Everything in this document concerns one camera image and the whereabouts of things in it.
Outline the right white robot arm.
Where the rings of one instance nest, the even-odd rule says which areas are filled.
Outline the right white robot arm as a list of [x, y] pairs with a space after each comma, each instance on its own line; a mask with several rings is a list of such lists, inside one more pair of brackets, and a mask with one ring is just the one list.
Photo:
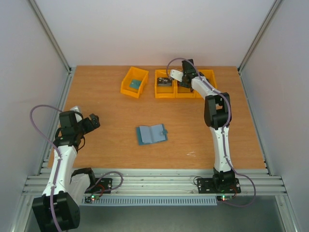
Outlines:
[[204, 98], [204, 121], [210, 128], [215, 163], [211, 184], [215, 192], [223, 192], [235, 183], [235, 172], [230, 160], [228, 143], [231, 105], [229, 94], [221, 93], [195, 67], [193, 60], [182, 60], [183, 76], [181, 84], [198, 92]]

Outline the blue card holder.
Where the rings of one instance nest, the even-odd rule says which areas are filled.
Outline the blue card holder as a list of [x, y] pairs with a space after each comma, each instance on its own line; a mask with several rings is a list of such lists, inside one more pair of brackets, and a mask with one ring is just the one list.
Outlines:
[[164, 124], [153, 126], [136, 127], [137, 140], [139, 145], [150, 145], [168, 140], [168, 131]]

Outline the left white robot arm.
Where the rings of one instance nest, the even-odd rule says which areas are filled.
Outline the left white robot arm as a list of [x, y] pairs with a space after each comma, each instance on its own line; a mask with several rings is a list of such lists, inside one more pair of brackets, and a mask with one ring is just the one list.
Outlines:
[[97, 188], [91, 168], [73, 170], [79, 145], [84, 136], [100, 126], [99, 117], [83, 117], [75, 106], [59, 115], [54, 145], [54, 162], [42, 196], [33, 200], [32, 210], [42, 232], [76, 229], [80, 224], [79, 205], [85, 192]]

